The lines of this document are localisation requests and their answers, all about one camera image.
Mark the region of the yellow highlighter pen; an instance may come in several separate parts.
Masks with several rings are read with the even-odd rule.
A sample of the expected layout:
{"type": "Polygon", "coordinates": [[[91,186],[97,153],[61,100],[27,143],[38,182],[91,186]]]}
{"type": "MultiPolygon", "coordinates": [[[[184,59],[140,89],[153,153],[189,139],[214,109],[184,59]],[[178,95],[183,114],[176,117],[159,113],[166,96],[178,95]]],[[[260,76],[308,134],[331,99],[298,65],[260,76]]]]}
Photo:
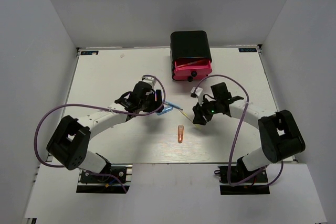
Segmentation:
{"type": "Polygon", "coordinates": [[[191,122],[191,124],[194,126],[194,127],[196,127],[197,129],[202,129],[199,125],[197,125],[197,124],[194,124],[193,123],[193,120],[183,111],[183,110],[179,110],[179,112],[184,116],[184,117],[186,117],[190,122],[191,122]]]}

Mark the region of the orange highlighter pen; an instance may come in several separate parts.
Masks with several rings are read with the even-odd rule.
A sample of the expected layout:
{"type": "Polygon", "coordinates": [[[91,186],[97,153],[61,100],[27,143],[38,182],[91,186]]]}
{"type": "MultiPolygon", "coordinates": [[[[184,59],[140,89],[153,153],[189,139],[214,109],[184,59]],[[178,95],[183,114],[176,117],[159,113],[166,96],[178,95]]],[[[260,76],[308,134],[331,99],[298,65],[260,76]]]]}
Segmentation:
{"type": "Polygon", "coordinates": [[[192,61],[192,62],[188,62],[188,66],[191,66],[191,65],[195,65],[195,64],[201,64],[201,63],[204,63],[206,62],[205,60],[198,60],[198,61],[192,61]]]}

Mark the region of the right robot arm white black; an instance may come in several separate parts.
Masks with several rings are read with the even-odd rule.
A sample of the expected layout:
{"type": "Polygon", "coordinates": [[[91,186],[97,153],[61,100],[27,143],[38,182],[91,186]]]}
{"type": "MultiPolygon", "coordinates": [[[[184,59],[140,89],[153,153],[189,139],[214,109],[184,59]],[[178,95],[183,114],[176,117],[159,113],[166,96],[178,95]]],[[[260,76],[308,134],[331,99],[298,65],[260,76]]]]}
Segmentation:
{"type": "Polygon", "coordinates": [[[235,173],[247,182],[256,171],[270,164],[302,153],[306,149],[301,132],[288,110],[274,112],[248,103],[243,97],[232,96],[222,82],[211,86],[213,96],[208,100],[202,88],[194,87],[191,96],[198,99],[193,107],[193,124],[206,125],[215,114],[242,119],[259,131],[261,147],[237,161],[235,173]]]}

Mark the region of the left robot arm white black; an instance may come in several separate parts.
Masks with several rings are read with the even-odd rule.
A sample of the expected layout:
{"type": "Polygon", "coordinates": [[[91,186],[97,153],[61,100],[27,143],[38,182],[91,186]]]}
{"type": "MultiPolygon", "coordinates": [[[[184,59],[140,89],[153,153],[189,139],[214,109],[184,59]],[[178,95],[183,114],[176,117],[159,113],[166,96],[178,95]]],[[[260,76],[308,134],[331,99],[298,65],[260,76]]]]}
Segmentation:
{"type": "Polygon", "coordinates": [[[101,182],[110,178],[111,163],[98,153],[88,150],[89,142],[98,134],[137,116],[162,111],[165,101],[163,88],[156,90],[158,80],[143,76],[133,88],[107,108],[81,118],[63,117],[56,127],[46,150],[66,169],[85,170],[101,182]]]}

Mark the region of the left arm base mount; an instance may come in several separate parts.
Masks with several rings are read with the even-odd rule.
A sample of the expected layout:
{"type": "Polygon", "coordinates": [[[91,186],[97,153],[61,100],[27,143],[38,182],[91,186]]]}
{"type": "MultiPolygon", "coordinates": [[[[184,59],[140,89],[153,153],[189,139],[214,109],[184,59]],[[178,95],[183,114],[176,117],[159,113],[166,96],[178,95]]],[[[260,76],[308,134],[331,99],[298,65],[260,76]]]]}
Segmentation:
{"type": "Polygon", "coordinates": [[[76,193],[82,194],[126,194],[131,185],[133,165],[112,165],[105,173],[93,175],[81,170],[76,193]]]}

